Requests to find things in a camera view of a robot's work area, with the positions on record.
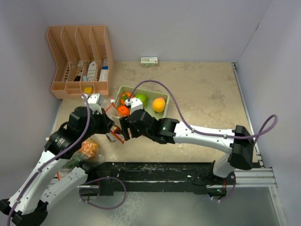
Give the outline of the dark red toy apple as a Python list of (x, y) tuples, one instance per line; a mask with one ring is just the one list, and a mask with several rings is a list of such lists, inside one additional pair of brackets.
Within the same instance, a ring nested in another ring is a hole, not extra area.
[(114, 125), (113, 131), (114, 131), (115, 134), (121, 134), (121, 133), (122, 133), (122, 132), (121, 132), (121, 128), (118, 127), (118, 126), (116, 126), (116, 125)]

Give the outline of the pink desk organizer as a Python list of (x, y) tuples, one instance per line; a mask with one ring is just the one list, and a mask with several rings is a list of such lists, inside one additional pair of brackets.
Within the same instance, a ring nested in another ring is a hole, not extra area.
[[(66, 25), (49, 27), (46, 38), (56, 63), (51, 92), (57, 99), (79, 98), (85, 87), (109, 96), (114, 57), (105, 25)], [(108, 59), (108, 81), (98, 81), (103, 60)], [(96, 63), (94, 81), (87, 81), (88, 66)]]

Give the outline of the toy pineapple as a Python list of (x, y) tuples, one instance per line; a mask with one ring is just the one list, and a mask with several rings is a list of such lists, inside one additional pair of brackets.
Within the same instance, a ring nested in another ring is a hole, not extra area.
[(81, 144), (81, 148), (77, 150), (68, 162), (63, 166), (63, 169), (73, 169), (83, 161), (95, 158), (99, 154), (99, 144), (89, 138)]

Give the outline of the yellow orange toy fruit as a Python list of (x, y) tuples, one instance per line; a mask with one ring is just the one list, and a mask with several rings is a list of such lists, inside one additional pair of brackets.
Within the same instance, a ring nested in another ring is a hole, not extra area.
[(156, 98), (152, 103), (153, 111), (161, 113), (165, 110), (166, 102), (163, 97)]

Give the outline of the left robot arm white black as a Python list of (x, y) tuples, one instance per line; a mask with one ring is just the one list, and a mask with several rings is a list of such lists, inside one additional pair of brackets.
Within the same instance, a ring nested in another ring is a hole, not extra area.
[(94, 134), (109, 133), (113, 124), (113, 120), (99, 106), (77, 107), (68, 121), (50, 136), (37, 165), (21, 188), (9, 199), (0, 201), (1, 212), (8, 215), (7, 222), (17, 226), (39, 226), (45, 220), (48, 209), (58, 198), (66, 195), (70, 186), (81, 182), (93, 184), (97, 173), (76, 167), (70, 179), (49, 186), (55, 173), (81, 148), (84, 141)]

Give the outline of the white tube in organizer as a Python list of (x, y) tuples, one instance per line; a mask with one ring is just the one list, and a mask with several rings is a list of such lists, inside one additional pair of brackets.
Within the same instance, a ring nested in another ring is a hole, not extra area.
[(94, 81), (95, 75), (96, 75), (96, 63), (95, 61), (93, 61), (88, 66), (87, 81)]

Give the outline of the clear zip bag orange zipper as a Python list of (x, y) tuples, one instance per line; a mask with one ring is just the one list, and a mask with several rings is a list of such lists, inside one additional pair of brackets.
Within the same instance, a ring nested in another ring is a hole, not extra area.
[(96, 135), (91, 136), (81, 144), (81, 148), (77, 150), (73, 156), (67, 161), (67, 163), (60, 169), (57, 176), (62, 179), (67, 176), (77, 164), (81, 162), (91, 162), (93, 165), (97, 165), (104, 161), (104, 156), (100, 143), (97, 140)]

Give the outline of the green plastic basket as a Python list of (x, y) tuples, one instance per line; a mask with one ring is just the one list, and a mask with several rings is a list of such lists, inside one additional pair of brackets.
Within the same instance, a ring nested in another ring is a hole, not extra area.
[[(115, 98), (115, 106), (118, 108), (119, 106), (121, 106), (120, 104), (120, 96), (125, 93), (125, 92), (130, 92), (132, 93), (134, 88), (132, 87), (128, 87), (128, 86), (120, 86), (119, 90), (117, 91), (117, 95), (116, 95), (116, 98)], [(151, 90), (146, 90), (146, 89), (136, 89), (133, 93), (134, 97), (136, 94), (138, 93), (143, 93), (143, 94), (146, 94), (147, 97), (148, 97), (148, 102), (147, 102), (147, 105), (144, 108), (144, 110), (146, 112), (148, 112), (152, 117), (155, 117), (157, 120), (160, 119), (160, 118), (164, 118), (166, 116), (166, 113), (167, 113), (167, 109), (168, 109), (168, 103), (169, 103), (169, 99), (170, 99), (170, 96), (168, 94), (164, 94), (164, 93), (161, 93), (161, 92), (155, 92), (155, 91), (151, 91)], [(156, 98), (159, 98), (159, 97), (163, 97), (165, 102), (166, 102), (166, 107), (165, 107), (165, 110), (161, 113), (157, 113), (155, 111), (153, 111), (152, 109), (152, 103), (153, 101), (156, 99)]]

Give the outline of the small white green box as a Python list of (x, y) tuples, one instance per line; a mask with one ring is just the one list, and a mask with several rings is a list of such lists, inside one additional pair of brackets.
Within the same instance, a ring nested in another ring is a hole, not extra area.
[(157, 57), (141, 57), (141, 66), (142, 67), (156, 67), (158, 66)]

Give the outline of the yellow block in organizer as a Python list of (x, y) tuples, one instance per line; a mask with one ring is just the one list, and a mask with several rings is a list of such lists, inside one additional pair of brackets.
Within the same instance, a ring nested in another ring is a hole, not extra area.
[(85, 87), (84, 88), (85, 94), (92, 94), (93, 93), (93, 87)]

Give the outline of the white blue box in organizer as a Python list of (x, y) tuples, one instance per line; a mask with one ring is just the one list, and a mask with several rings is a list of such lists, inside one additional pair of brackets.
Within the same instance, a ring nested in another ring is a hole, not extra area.
[(108, 81), (108, 75), (109, 75), (108, 59), (104, 59), (98, 81)]

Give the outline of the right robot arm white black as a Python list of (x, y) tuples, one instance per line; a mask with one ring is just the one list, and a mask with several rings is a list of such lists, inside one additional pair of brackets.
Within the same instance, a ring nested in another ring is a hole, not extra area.
[(254, 141), (244, 126), (235, 129), (211, 129), (186, 125), (171, 118), (156, 119), (145, 110), (136, 110), (119, 119), (125, 140), (140, 136), (159, 144), (193, 144), (222, 151), (213, 162), (209, 179), (220, 184), (235, 169), (250, 170), (253, 166)]

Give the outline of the green toy lime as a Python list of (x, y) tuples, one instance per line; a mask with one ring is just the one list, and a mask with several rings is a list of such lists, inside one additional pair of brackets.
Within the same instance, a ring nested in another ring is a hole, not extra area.
[(143, 107), (145, 107), (147, 105), (147, 102), (148, 102), (148, 97), (146, 94), (143, 94), (143, 93), (138, 93), (135, 95), (135, 97), (139, 100), (141, 100), (142, 104), (143, 104)]

